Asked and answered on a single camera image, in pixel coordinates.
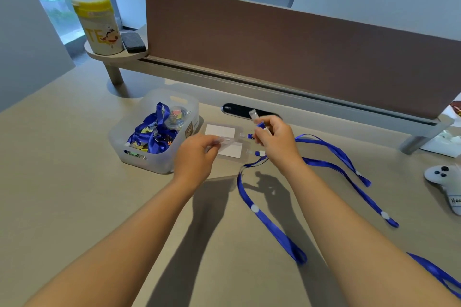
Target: hand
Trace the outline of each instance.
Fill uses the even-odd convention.
[[[259,124],[262,121],[273,136],[260,127],[256,127],[253,137],[256,138],[256,143],[266,148],[266,155],[280,172],[287,171],[294,162],[303,163],[291,127],[275,115],[260,117],[255,120],[255,123]]]
[[[195,191],[210,176],[219,147],[219,136],[196,134],[188,137],[176,153],[173,180]]]

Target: plastic bin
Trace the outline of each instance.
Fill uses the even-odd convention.
[[[170,108],[182,106],[189,112],[170,148],[160,154],[151,154],[126,146],[125,144],[135,128],[143,122],[144,118],[155,112],[158,102],[162,102]],[[173,171],[173,161],[177,149],[186,137],[196,132],[198,125],[199,101],[196,98],[166,89],[155,89],[145,95],[139,104],[109,131],[108,137],[122,162],[165,174]]]

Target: brown partition panel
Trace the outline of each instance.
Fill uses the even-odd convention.
[[[436,118],[461,42],[243,0],[146,0],[149,54]]]

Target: person's left arm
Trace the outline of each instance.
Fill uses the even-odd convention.
[[[186,139],[173,180],[107,237],[39,290],[25,307],[132,305],[184,205],[210,175],[218,153],[212,135]]]

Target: cartoon character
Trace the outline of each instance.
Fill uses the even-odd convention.
[[[120,37],[120,33],[118,33],[118,31],[110,28],[107,31],[106,36],[104,38],[101,38],[101,40],[103,42],[105,42],[106,44],[109,44],[111,46],[111,48],[113,48],[113,44],[117,42],[119,37]]]

